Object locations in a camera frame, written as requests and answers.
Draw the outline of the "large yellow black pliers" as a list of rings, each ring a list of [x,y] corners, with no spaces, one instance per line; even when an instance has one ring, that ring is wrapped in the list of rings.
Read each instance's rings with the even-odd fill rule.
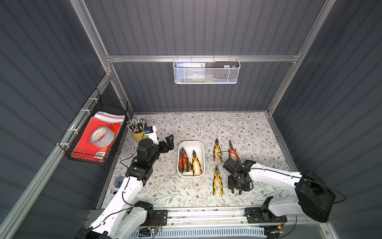
[[[223,195],[223,189],[222,189],[222,180],[221,180],[221,175],[219,171],[219,166],[217,165],[214,168],[214,178],[213,178],[213,194],[220,194]]]

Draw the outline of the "orange handled cutting pliers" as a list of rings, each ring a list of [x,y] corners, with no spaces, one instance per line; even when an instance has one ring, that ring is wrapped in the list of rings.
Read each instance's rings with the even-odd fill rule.
[[[236,149],[233,147],[231,140],[229,140],[229,157],[231,159],[236,159],[237,162],[240,162],[240,158],[236,152]]]

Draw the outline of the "white plastic storage box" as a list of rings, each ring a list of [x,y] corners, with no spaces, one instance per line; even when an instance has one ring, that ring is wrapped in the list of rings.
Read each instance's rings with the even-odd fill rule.
[[[202,168],[202,175],[201,176],[193,176],[193,166],[192,166],[192,172],[184,172],[184,173],[181,173],[179,171],[179,154],[180,154],[180,149],[181,148],[184,148],[184,150],[187,152],[187,155],[188,155],[188,158],[189,158],[189,161],[191,163],[191,166],[192,166],[192,160],[193,160],[193,150],[196,151],[196,154],[197,154],[197,157],[199,158],[199,162],[201,164],[201,168]],[[202,142],[200,141],[183,141],[180,143],[179,145],[179,150],[178,150],[178,160],[177,160],[177,171],[178,171],[178,174],[181,176],[181,177],[184,177],[184,178],[187,178],[187,179],[197,179],[197,178],[201,178],[203,176],[203,174],[205,173],[205,170],[206,170],[206,163],[205,163],[205,149],[204,149],[204,145]]]

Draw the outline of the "small yellow handled pliers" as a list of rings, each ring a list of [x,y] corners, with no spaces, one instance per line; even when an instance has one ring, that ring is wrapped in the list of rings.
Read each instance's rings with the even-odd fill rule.
[[[215,143],[214,143],[213,159],[214,161],[219,160],[220,162],[222,162],[222,154],[221,154],[221,148],[220,148],[218,138],[215,139]]]

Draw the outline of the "orange long nose pliers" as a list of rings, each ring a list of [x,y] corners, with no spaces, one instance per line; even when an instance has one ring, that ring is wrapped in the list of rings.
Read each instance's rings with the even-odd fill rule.
[[[180,154],[179,154],[179,171],[181,173],[187,172],[187,158],[185,157],[186,153],[184,148],[182,147],[180,149]]]

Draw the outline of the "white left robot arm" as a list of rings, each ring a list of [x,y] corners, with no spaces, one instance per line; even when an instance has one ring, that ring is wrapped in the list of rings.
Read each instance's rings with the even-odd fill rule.
[[[153,205],[139,201],[133,203],[153,172],[153,165],[160,154],[174,149],[174,136],[155,144],[145,138],[138,143],[135,157],[128,167],[119,190],[88,227],[80,228],[76,239],[128,239],[136,229],[153,217]]]

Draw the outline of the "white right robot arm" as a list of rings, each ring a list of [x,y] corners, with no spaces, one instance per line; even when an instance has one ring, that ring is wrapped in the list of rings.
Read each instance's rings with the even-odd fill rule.
[[[306,215],[326,223],[336,195],[322,179],[311,170],[288,172],[270,168],[251,160],[243,163],[229,158],[223,165],[229,173],[228,188],[249,192],[254,182],[263,182],[289,192],[288,196],[269,196],[250,216],[263,222],[272,222],[286,215]]]

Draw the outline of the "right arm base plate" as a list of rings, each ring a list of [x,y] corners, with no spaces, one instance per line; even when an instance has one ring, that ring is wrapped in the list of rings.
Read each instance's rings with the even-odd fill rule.
[[[260,207],[249,207],[244,209],[247,222],[249,224],[261,223],[281,223],[287,222],[286,216],[277,217],[268,209],[262,210]]]

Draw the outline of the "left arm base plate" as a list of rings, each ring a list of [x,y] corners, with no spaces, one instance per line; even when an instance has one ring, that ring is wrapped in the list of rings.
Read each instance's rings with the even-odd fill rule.
[[[153,210],[148,214],[147,220],[141,225],[141,227],[156,227],[166,226],[168,219],[168,210]]]

